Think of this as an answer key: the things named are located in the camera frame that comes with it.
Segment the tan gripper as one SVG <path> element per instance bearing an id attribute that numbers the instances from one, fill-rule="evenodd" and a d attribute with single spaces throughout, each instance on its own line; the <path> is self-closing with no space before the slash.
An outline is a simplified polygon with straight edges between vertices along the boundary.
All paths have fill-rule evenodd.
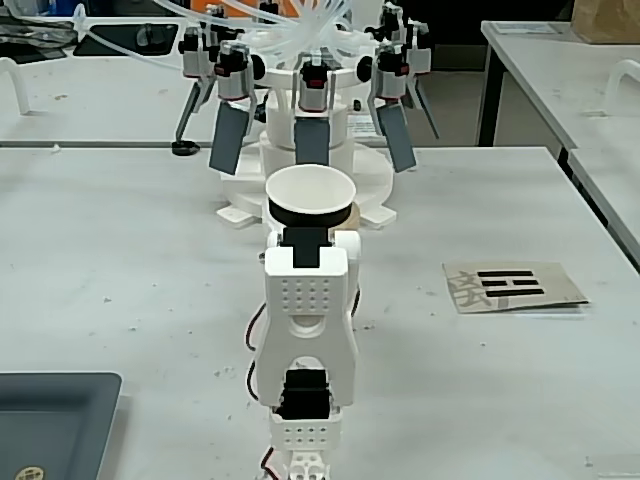
<path id="1" fill-rule="evenodd" d="M 351 204 L 351 210 L 349 216 L 339 225 L 335 227 L 335 230 L 348 230 L 358 231 L 361 226 L 361 212 L 359 205 L 356 202 Z"/>

